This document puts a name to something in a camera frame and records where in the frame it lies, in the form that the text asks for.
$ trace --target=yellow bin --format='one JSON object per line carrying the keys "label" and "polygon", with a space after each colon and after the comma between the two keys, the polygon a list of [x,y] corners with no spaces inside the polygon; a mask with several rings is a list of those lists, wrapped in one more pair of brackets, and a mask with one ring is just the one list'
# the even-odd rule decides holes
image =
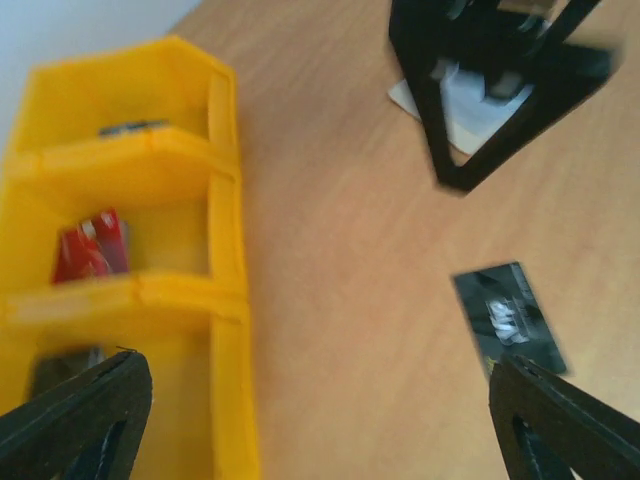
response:
{"label": "yellow bin", "polygon": [[[260,478],[235,85],[177,37],[38,68],[4,158],[0,413],[43,355],[136,349],[154,403],[133,478]],[[111,207],[131,272],[52,286],[60,230]]]}

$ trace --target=yellow plastic container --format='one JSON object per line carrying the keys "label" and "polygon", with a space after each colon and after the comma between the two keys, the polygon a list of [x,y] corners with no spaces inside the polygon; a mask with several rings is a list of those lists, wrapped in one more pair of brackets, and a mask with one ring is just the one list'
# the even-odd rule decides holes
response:
{"label": "yellow plastic container", "polygon": [[[233,71],[177,37],[33,72],[0,185],[0,413],[42,355],[134,348],[154,403],[133,478],[260,478],[235,108]],[[52,286],[59,232],[107,208],[131,272]]]}

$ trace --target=dark object in bin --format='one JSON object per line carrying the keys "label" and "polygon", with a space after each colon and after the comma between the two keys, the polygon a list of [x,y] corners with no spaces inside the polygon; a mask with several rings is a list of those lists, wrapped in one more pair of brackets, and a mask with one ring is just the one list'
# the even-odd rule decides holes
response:
{"label": "dark object in bin", "polygon": [[510,478],[640,478],[640,424],[524,357],[500,357],[489,407]]}
{"label": "dark object in bin", "polygon": [[120,135],[123,133],[135,133],[138,130],[144,130],[146,128],[158,128],[168,125],[166,120],[153,120],[149,122],[127,122],[113,127],[105,127],[100,129],[100,136],[108,137],[111,135]]}
{"label": "dark object in bin", "polygon": [[150,409],[147,360],[118,353],[0,417],[0,478],[129,478]]}
{"label": "dark object in bin", "polygon": [[[389,37],[420,113],[439,183],[473,190],[611,77],[613,47],[565,43],[599,1],[571,0],[548,26],[546,12],[541,13],[548,0],[521,1],[528,13],[499,9],[499,0],[393,0]],[[537,8],[540,2],[545,8]],[[485,96],[493,99],[512,99],[533,85],[516,113],[461,166],[449,150],[440,92],[446,62],[482,74]]]}

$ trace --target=black card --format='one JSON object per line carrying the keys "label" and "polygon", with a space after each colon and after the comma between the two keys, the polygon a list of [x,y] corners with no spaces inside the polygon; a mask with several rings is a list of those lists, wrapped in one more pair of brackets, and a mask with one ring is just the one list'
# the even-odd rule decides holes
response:
{"label": "black card", "polygon": [[502,352],[556,374],[567,371],[519,263],[456,275],[453,281],[489,375]]}

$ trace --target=wooden surface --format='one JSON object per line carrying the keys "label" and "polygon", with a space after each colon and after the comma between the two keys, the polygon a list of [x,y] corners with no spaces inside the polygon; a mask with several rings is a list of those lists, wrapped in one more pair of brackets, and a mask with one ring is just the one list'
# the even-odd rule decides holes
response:
{"label": "wooden surface", "polygon": [[505,478],[452,273],[523,262],[573,371],[640,419],[640,3],[617,76],[461,198],[435,187],[386,0],[205,0],[238,72],[265,478]]}

